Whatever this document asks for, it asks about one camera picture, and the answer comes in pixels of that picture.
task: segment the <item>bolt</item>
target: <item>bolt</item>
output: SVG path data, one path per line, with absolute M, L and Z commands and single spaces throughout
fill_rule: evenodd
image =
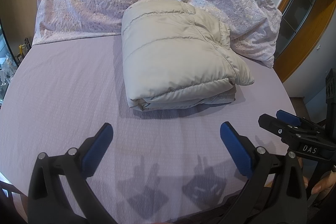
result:
M 259 154 L 265 154 L 265 153 L 266 153 L 266 149 L 263 148 L 262 146 L 259 146 L 259 147 L 257 148 L 257 152 L 258 152 Z
M 42 153 L 39 153 L 39 155 L 37 156 L 40 160 L 43 160 L 45 158 L 45 153 L 42 152 Z
M 292 159 L 294 159 L 296 157 L 296 155 L 293 151 L 288 152 L 288 156 Z
M 73 147 L 73 148 L 70 148 L 70 149 L 68 150 L 68 154 L 69 154 L 69 155 L 72 155 L 72 156 L 73 156 L 73 155 L 76 154 L 76 153 L 77 153 L 77 148 L 74 148 L 74 147 Z

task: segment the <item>fitted sheet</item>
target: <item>fitted sheet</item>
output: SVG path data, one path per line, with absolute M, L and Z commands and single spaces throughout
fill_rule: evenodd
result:
M 88 183 L 120 224 L 177 218 L 241 189 L 246 178 L 219 135 L 225 121 L 255 146 L 286 153 L 280 138 L 258 126 L 263 113 L 295 113 L 273 69 L 243 58 L 255 83 L 237 86 L 228 105 L 139 112 L 127 105 L 121 49 L 119 35 L 85 38 L 34 45 L 23 60 L 0 111 L 0 170 L 24 194 L 40 152 L 79 147 L 104 122 L 114 139 Z

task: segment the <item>beige puffer jacket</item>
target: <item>beige puffer jacket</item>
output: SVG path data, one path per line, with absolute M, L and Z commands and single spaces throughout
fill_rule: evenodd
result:
M 235 84 L 254 80 L 230 48 L 230 30 L 177 0 L 140 0 L 122 20 L 128 105 L 147 111 L 234 101 Z

